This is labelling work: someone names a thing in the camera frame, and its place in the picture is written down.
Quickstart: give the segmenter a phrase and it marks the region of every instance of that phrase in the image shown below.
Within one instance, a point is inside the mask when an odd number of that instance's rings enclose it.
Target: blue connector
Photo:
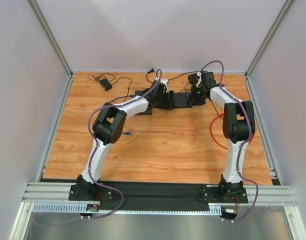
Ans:
[[[125,135],[133,135],[133,133],[131,131],[124,131],[122,132],[122,134],[125,134]]]

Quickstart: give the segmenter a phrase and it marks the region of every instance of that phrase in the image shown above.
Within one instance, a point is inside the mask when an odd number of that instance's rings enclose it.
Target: wood grain surface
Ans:
[[[75,179],[82,172],[92,148],[92,138],[87,130],[89,115],[105,102],[127,93],[129,79],[120,79],[106,92],[98,82],[89,80],[88,74],[95,72],[77,72],[74,77],[44,178]],[[146,81],[145,73],[112,74],[117,78],[132,78],[130,94],[151,85]],[[154,80],[154,76],[155,74],[151,73],[148,77]],[[163,78],[174,76],[178,74],[163,74]],[[220,75],[215,75],[217,82],[219,77]],[[184,75],[170,80],[169,87],[179,92],[186,83],[187,75]],[[223,84],[238,98],[249,98],[243,75],[226,74]],[[218,112],[222,113],[220,106],[214,104]],[[140,131],[140,134],[131,143],[114,144],[105,160],[101,179],[218,183],[225,168],[227,150],[219,147],[210,135],[209,126],[216,116],[211,102],[207,101],[205,105],[194,106],[191,109],[154,109],[151,116],[137,115],[128,119],[124,131]],[[218,119],[213,125],[213,133],[217,140],[226,146],[227,140],[223,136],[221,126],[222,120]],[[125,142],[129,139],[130,136],[123,135],[119,141]],[[246,151],[243,175],[260,185],[272,184],[257,130]]]

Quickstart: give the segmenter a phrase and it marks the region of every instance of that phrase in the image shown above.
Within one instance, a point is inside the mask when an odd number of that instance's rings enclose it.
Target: red wire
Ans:
[[[99,206],[101,207],[102,206],[102,192],[101,191],[99,192],[99,195],[101,196],[101,199],[99,201]]]
[[[238,212],[240,202],[239,202],[238,197],[235,197],[235,198],[236,198],[236,211]]]
[[[214,137],[214,135],[213,135],[213,132],[212,132],[212,125],[213,125],[213,123],[215,122],[215,120],[218,119],[218,118],[221,118],[221,117],[223,117],[223,116],[224,116],[224,114],[220,114],[220,115],[218,115],[216,118],[214,118],[213,121],[211,122],[211,125],[209,126],[209,130],[210,130],[210,132],[211,132],[211,136],[212,136],[214,142],[216,142],[217,145],[219,145],[220,147],[222,147],[222,148],[224,148],[224,149],[227,149],[227,147],[223,146],[222,144],[220,144],[220,143],[215,139],[215,137]],[[250,139],[250,141],[249,141],[249,144],[250,144],[251,141],[253,140],[253,137],[254,137],[254,135],[251,137],[251,139]]]

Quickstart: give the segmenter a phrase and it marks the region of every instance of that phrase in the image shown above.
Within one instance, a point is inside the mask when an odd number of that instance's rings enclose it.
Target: white wall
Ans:
[[[27,1],[0,1],[0,240],[36,180],[67,80]]]
[[[284,1],[38,3],[74,71],[185,71],[220,59],[227,72],[245,72]]]
[[[279,176],[306,226],[306,0],[293,3],[251,82]]]

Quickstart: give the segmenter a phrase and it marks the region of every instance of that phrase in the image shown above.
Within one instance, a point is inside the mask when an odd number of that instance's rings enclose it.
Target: black cable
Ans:
[[[180,76],[183,76],[185,74],[193,74],[193,73],[197,73],[198,71],[189,71],[189,72],[185,72],[185,73],[181,73],[180,75],[176,76],[176,77],[172,77],[172,78],[169,78],[168,80],[173,80],[173,79],[176,79],[176,78],[179,78]]]
[[[213,103],[212,100],[211,100],[211,103],[212,103],[212,105],[213,105],[213,107],[214,107],[214,109],[215,109],[215,111],[216,111],[216,113],[217,113],[217,116],[218,116],[220,119],[223,119],[222,117],[219,116],[218,111],[217,111],[217,109],[216,109],[216,107],[215,107],[215,105],[214,105],[214,103]]]
[[[121,76],[120,78],[118,78],[114,83],[112,83],[112,85],[116,84],[120,79],[129,79],[130,82],[129,82],[129,85],[128,85],[128,88],[127,88],[127,94],[126,94],[126,97],[124,98],[124,101],[126,100],[126,98],[128,98],[128,94],[129,94],[129,89],[131,87],[131,84],[133,82],[133,80],[130,78],[130,77],[126,77],[126,76]]]
[[[179,91],[179,94],[180,94],[180,95],[181,95],[181,93],[182,93],[183,90],[185,90],[185,92],[188,92],[188,91],[187,91],[188,89],[186,89],[186,86],[187,86],[188,84],[190,84],[190,82],[188,82],[187,84],[185,84],[184,88],[183,88],[181,91]]]
[[[112,80],[115,80],[115,79],[116,79],[115,75],[113,75],[113,74],[111,74],[111,73],[96,73],[96,74],[94,74],[94,75],[88,74],[87,77],[88,77],[89,80],[95,80],[95,81],[97,81],[97,82],[100,82],[100,81],[103,80],[103,79],[108,79],[108,78],[106,77],[106,75],[113,77],[113,79],[111,79],[111,80],[109,80],[109,81],[112,81]]]
[[[149,71],[149,72],[146,73],[146,80],[152,84],[153,82],[152,82],[152,81],[149,81],[149,80],[148,80],[148,77],[147,77],[147,75],[150,74],[150,73],[153,73],[153,71],[152,71],[152,72]]]
[[[110,79],[109,82],[111,82],[111,81],[113,81],[113,80],[116,79],[116,76],[113,75],[113,74],[111,74],[111,73],[96,73],[96,74],[94,74],[94,75],[88,74],[87,77],[88,77],[89,80],[95,80],[95,81],[97,81],[97,82],[100,82],[100,81],[103,80],[103,79],[108,79],[108,78],[106,77],[106,75],[107,75],[107,76],[113,77],[113,79]],[[122,76],[121,76],[120,78],[118,78],[118,79],[117,79],[114,83],[112,83],[111,85],[116,84],[116,83],[117,83],[120,79],[122,79],[122,78],[123,78],[123,79],[129,79],[129,80],[130,80],[130,83],[129,83],[128,88],[127,88],[127,94],[126,94],[126,97],[124,98],[124,101],[125,101],[125,99],[126,99],[127,97],[129,97],[128,94],[129,94],[129,90],[130,90],[130,87],[131,87],[131,84],[132,84],[133,80],[132,80],[130,77],[126,77],[126,76],[123,76],[123,77],[122,77]]]

